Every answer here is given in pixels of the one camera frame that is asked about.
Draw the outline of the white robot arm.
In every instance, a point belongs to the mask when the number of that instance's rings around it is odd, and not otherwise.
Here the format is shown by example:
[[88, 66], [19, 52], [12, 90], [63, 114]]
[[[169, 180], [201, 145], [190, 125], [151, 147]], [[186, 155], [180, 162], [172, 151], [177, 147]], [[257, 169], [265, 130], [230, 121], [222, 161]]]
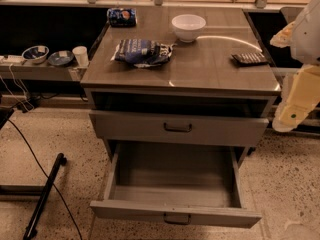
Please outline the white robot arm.
[[296, 19], [275, 34], [270, 44], [289, 47], [303, 66], [283, 80], [272, 127], [289, 132], [302, 123], [320, 102], [320, 0], [311, 0]]

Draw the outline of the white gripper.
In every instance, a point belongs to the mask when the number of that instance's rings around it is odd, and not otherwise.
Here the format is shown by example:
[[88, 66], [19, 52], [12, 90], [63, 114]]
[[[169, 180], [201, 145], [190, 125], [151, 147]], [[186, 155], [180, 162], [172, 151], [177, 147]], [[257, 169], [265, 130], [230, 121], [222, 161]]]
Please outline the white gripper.
[[[275, 34], [270, 44], [278, 48], [291, 45], [292, 21]], [[289, 132], [302, 123], [320, 102], [320, 67], [304, 65], [295, 74], [288, 74], [283, 81], [281, 102], [272, 122], [277, 132]]]

